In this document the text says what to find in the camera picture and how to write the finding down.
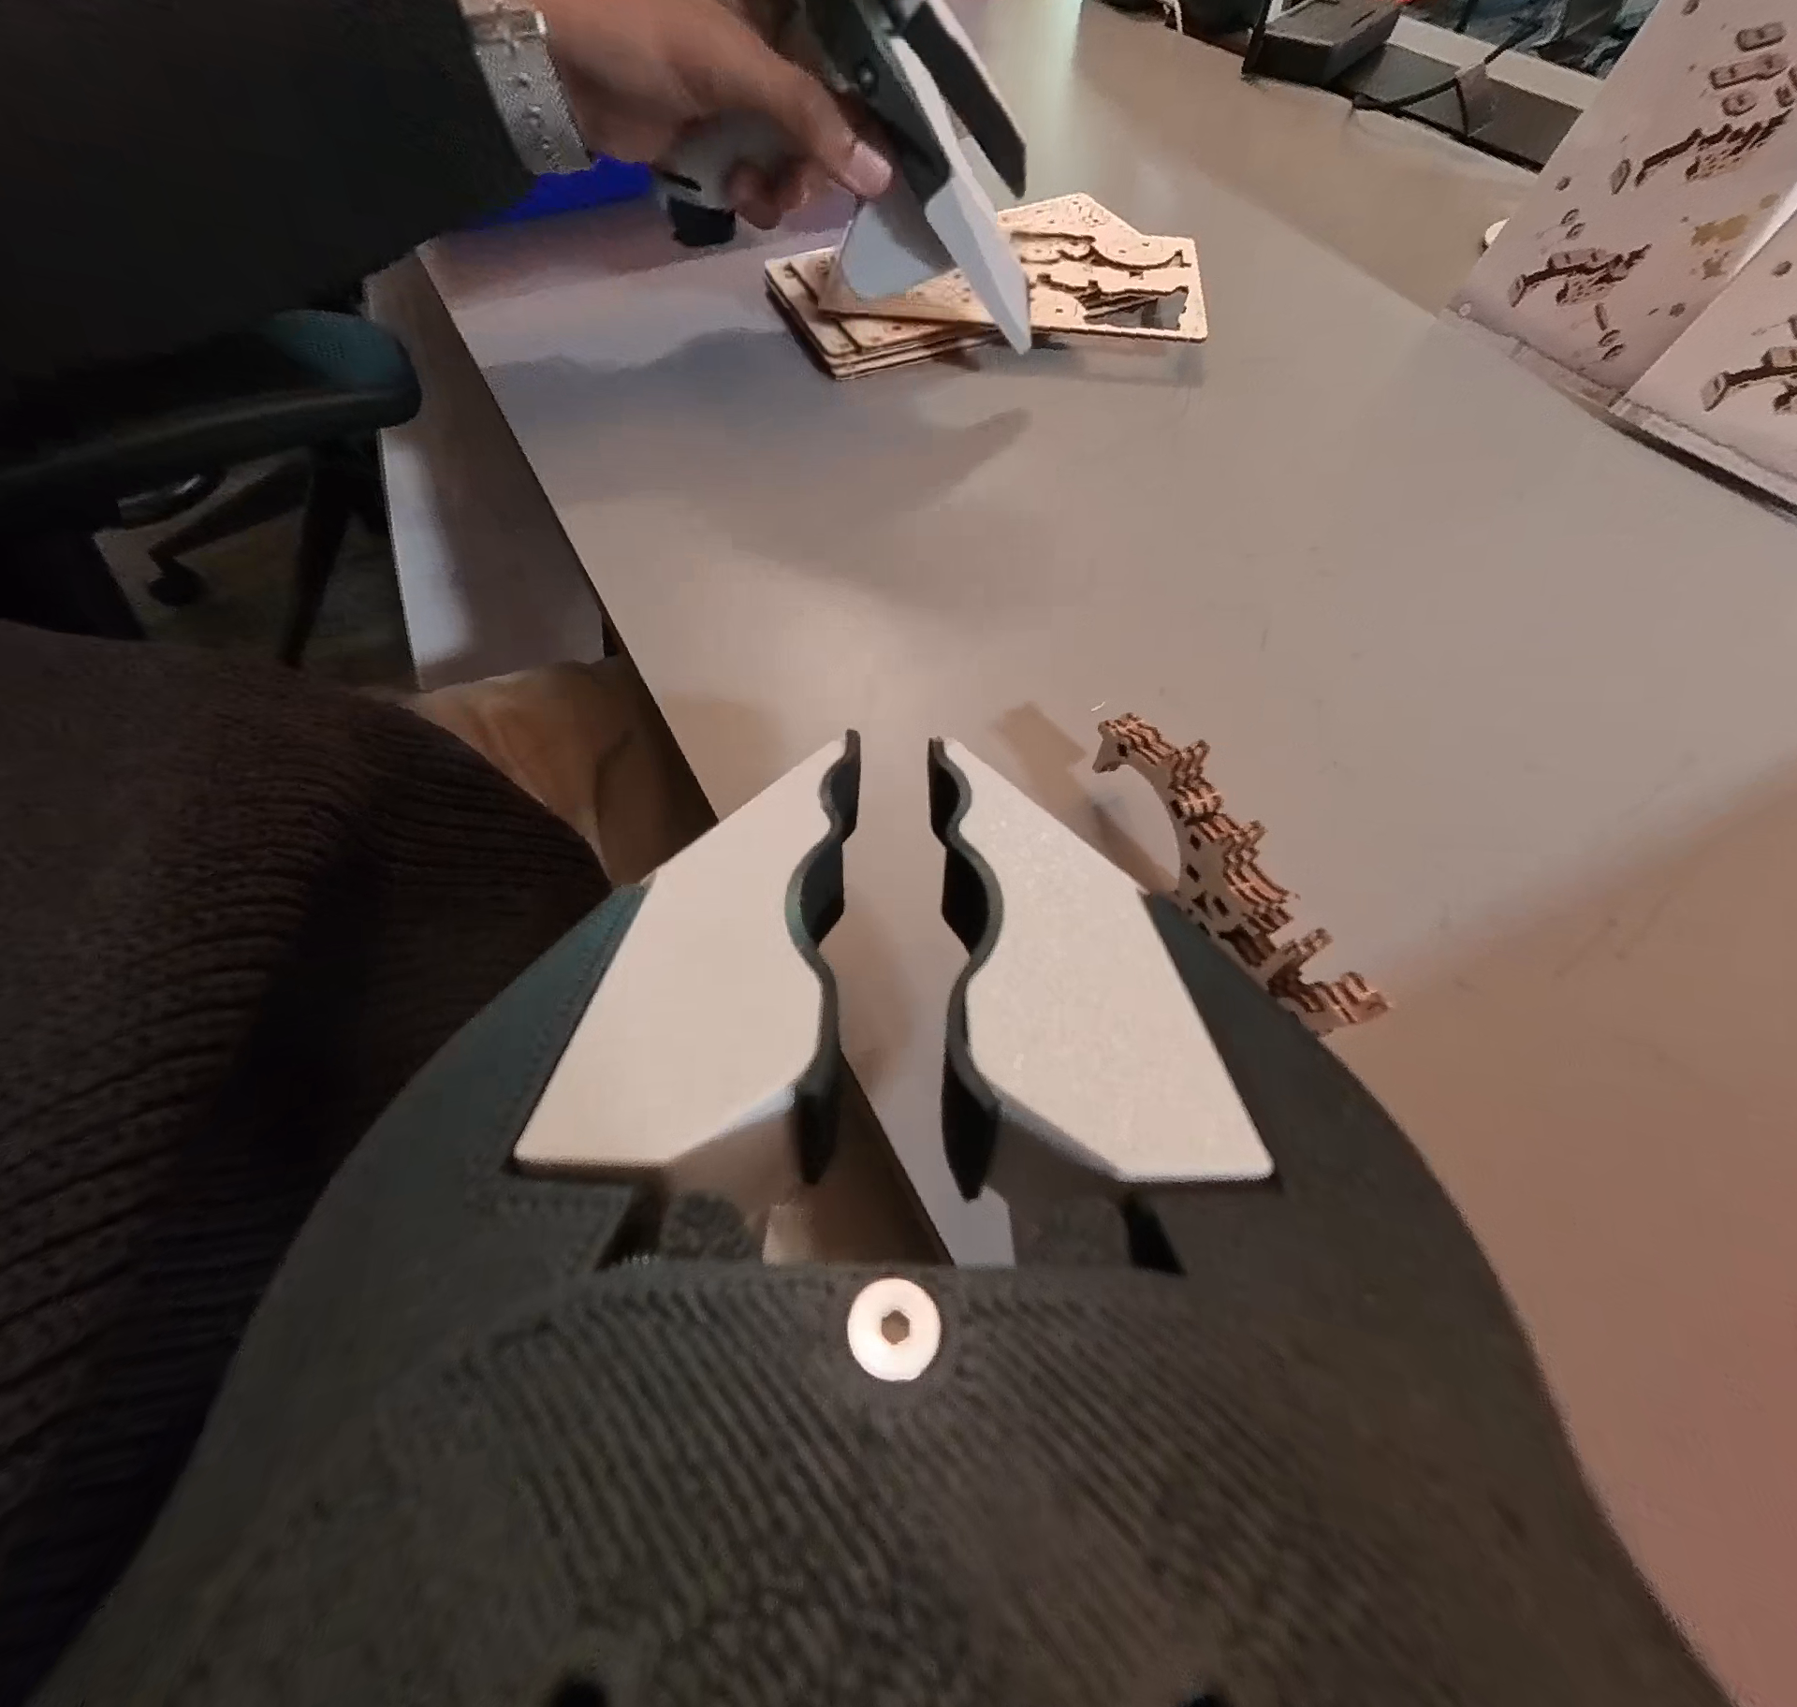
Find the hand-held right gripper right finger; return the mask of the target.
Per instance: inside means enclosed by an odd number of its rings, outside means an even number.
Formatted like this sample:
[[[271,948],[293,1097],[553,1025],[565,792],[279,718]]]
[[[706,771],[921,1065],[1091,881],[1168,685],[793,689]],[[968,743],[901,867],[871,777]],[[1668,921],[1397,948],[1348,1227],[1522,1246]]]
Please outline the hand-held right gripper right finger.
[[[963,743],[927,746],[955,937],[941,1145],[1022,1262],[1061,1210],[1253,1188],[1273,1158],[1149,895]]]

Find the black office chair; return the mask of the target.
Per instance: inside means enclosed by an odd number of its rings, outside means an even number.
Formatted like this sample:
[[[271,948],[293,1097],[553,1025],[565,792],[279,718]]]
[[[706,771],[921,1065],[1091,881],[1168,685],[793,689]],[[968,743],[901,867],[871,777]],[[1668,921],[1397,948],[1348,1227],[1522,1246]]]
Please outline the black office chair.
[[[241,335],[3,402],[2,617],[142,639],[98,538],[206,513],[148,551],[146,592],[204,596],[185,561],[301,512],[279,659],[298,667],[349,526],[387,530],[377,438],[422,410],[406,344],[360,312],[305,308]]]

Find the wooden dinosaur model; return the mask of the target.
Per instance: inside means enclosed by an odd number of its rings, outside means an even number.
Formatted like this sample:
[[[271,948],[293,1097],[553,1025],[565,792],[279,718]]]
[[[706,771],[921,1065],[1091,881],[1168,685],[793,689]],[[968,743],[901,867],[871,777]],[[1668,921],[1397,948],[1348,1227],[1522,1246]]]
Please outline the wooden dinosaur model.
[[[1267,831],[1230,812],[1210,777],[1207,743],[1180,746],[1146,718],[1119,714],[1097,723],[1092,771],[1130,771],[1152,787],[1178,846],[1172,905],[1307,1031],[1327,1036],[1390,1010],[1358,973],[1309,975],[1332,934],[1291,931],[1296,895],[1261,865]]]

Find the silver wrist watch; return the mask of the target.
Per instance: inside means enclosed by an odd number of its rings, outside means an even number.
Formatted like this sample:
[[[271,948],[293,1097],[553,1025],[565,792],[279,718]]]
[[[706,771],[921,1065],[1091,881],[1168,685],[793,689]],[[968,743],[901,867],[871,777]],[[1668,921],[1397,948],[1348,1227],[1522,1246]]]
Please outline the silver wrist watch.
[[[531,176],[592,167],[547,45],[537,0],[460,0],[477,68],[500,123]]]

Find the white puzzle parts paper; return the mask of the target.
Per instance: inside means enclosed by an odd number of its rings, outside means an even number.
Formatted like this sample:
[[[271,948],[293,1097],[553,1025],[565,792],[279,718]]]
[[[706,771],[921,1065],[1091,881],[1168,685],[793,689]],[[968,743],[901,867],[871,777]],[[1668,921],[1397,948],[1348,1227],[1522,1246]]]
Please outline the white puzzle parts paper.
[[[1613,413],[1795,505],[1795,219],[1768,235]]]
[[[1789,341],[1795,0],[1660,0],[1449,303],[1598,405]]]

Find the person's left hand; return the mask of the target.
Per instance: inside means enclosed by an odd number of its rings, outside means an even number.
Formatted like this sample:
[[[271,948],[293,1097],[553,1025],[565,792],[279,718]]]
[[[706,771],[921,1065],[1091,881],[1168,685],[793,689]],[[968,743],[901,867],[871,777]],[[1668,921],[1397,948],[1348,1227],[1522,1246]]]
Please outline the person's left hand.
[[[693,130],[751,117],[774,157],[724,181],[731,212],[773,229],[825,188],[869,200],[892,165],[862,112],[820,75],[790,0],[533,0],[581,141],[669,168]]]

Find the person's left forearm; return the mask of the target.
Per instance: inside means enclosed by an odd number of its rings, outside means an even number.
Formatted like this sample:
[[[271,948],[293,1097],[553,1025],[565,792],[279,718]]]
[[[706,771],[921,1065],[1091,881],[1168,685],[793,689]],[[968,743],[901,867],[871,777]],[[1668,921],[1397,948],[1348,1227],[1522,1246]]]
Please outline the person's left forearm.
[[[3,394],[315,303],[530,185],[462,0],[2,0]]]

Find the person's black knit sweater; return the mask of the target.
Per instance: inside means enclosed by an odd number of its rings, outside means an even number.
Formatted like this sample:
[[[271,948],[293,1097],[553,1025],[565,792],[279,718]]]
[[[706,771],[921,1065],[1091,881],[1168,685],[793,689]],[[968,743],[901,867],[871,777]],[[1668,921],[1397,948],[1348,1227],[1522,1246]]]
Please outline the person's black knit sweater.
[[[262,661],[3,624],[2,1693],[186,1464],[393,1096],[609,885],[450,730]]]

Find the person's beige pants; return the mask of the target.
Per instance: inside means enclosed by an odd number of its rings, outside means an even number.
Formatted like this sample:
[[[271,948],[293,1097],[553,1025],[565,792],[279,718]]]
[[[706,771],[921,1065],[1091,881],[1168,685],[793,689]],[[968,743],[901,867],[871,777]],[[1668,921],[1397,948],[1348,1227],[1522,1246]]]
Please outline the person's beige pants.
[[[627,655],[551,661],[396,702],[453,733],[636,885],[716,826]]]

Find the stack of wooden puzzle sheets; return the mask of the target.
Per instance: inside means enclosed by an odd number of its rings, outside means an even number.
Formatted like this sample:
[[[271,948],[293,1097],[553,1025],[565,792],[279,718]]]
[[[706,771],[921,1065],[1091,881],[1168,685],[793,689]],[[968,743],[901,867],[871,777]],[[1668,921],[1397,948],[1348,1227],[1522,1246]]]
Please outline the stack of wooden puzzle sheets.
[[[952,350],[1007,344],[959,273],[901,297],[886,315],[848,311],[836,289],[836,257],[831,249],[816,249],[764,264],[773,306],[831,377],[846,380]],[[1032,335],[1031,344],[1041,349],[1068,341],[1159,342]]]

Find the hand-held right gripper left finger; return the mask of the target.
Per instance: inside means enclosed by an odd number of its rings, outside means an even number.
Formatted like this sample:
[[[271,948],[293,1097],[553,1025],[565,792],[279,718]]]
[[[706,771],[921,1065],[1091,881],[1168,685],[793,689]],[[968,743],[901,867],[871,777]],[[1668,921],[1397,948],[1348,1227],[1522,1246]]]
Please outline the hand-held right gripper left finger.
[[[728,1203],[784,1257],[841,1141],[843,918],[862,740],[843,730],[658,867],[512,1145],[519,1180]]]

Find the grey desk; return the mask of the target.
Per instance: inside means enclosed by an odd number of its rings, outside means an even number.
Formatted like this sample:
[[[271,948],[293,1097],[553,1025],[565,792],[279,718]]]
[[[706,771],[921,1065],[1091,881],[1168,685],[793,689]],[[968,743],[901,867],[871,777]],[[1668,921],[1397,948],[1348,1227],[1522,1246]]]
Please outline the grey desk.
[[[633,658],[718,815],[858,728],[829,952],[916,1215],[1010,1255],[938,1154],[956,945],[927,740],[1147,885],[1138,712],[1211,746],[1333,963],[1336,1050],[1461,1203],[1618,1529],[1745,1702],[1792,1702],[1792,526],[1440,321],[1530,178],[1252,83],[1087,0],[959,0],[1037,197],[1194,236],[1210,337],[836,384],[782,241],[653,204],[445,236],[370,285],[422,683]]]

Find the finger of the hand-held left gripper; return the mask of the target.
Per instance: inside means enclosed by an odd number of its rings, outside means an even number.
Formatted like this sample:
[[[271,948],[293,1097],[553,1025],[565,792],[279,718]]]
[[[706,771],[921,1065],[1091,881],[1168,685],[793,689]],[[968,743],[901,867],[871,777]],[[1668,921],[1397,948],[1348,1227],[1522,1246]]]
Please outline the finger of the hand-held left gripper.
[[[1024,190],[1024,137],[947,0],[891,0],[896,37],[1010,193]]]
[[[931,197],[896,183],[884,197],[861,203],[834,264],[848,311],[874,315],[947,273],[959,273],[1015,350],[1031,346],[1022,262],[970,176],[952,176]]]

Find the black power adapter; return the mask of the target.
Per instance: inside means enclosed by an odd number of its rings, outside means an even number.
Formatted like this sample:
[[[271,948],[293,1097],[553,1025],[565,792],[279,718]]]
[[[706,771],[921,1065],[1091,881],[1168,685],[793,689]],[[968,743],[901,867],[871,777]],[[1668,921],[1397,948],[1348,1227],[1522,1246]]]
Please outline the black power adapter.
[[[1270,5],[1249,34],[1244,79],[1329,89],[1380,54],[1399,22],[1393,0],[1289,0]]]

